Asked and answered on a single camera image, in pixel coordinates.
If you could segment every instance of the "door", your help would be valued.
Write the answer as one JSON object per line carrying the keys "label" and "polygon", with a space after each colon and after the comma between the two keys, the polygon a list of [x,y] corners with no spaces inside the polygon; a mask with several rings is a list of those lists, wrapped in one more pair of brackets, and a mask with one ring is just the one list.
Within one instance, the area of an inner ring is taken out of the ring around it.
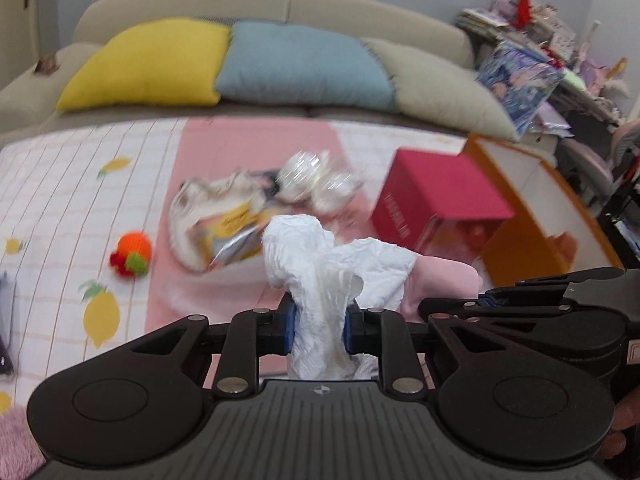
{"label": "door", "polygon": [[0,0],[0,89],[36,61],[34,0]]}

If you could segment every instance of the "yellow pillow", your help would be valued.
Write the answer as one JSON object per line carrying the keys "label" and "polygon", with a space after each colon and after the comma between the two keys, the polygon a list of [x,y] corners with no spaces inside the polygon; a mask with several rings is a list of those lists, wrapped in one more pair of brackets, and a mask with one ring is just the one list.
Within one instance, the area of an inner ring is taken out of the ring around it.
{"label": "yellow pillow", "polygon": [[59,111],[115,104],[211,106],[229,27],[189,18],[143,23],[115,36],[79,70]]}

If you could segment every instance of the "yellow lemon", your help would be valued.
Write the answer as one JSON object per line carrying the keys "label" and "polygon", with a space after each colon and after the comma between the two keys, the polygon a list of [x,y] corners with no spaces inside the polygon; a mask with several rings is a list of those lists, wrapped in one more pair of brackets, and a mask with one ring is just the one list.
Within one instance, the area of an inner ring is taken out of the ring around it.
{"label": "yellow lemon", "polygon": [[103,178],[108,173],[122,170],[123,168],[126,168],[130,162],[131,159],[128,156],[120,156],[118,158],[114,158],[102,167],[102,169],[98,172],[98,178]]}
{"label": "yellow lemon", "polygon": [[4,415],[11,407],[11,397],[6,393],[0,392],[0,415]]}
{"label": "yellow lemon", "polygon": [[113,294],[100,283],[89,282],[84,300],[91,301],[84,310],[82,325],[84,331],[100,348],[105,341],[111,339],[120,325],[120,307]]}
{"label": "yellow lemon", "polygon": [[4,252],[7,254],[18,254],[22,248],[23,244],[18,238],[9,238],[4,245]]}

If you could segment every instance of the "blue pillow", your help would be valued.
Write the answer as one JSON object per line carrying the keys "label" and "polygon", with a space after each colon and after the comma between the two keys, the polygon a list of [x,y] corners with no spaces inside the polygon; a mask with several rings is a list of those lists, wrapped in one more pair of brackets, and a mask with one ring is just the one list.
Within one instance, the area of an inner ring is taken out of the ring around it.
{"label": "blue pillow", "polygon": [[215,86],[227,99],[253,104],[396,111],[394,88],[364,46],[301,25],[236,23]]}

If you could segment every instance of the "hand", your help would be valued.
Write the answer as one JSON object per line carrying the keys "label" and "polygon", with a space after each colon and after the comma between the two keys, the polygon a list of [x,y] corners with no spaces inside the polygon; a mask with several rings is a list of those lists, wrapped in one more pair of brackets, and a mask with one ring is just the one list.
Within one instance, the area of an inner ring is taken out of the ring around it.
{"label": "hand", "polygon": [[598,456],[610,460],[625,450],[626,438],[623,430],[640,424],[640,388],[633,390],[616,406],[611,431],[604,439]]}

